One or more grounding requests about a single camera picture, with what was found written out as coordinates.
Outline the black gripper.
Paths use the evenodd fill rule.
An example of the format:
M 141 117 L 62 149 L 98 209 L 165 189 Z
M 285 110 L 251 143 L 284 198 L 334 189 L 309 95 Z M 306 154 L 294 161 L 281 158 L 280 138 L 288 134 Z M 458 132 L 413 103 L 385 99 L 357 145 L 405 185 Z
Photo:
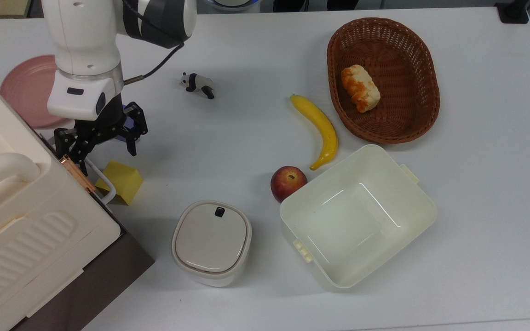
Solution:
M 57 128 L 53 131 L 55 155 L 58 159 L 68 157 L 78 165 L 84 176 L 88 176 L 85 159 L 94 149 L 94 144 L 102 144 L 115 138 L 120 129 L 120 137 L 126 142 L 127 151 L 137 155 L 136 144 L 142 135 L 149 132 L 143 109 L 131 102 L 125 107 L 122 95 L 105 105 L 95 121 L 77 121 L 76 129 Z

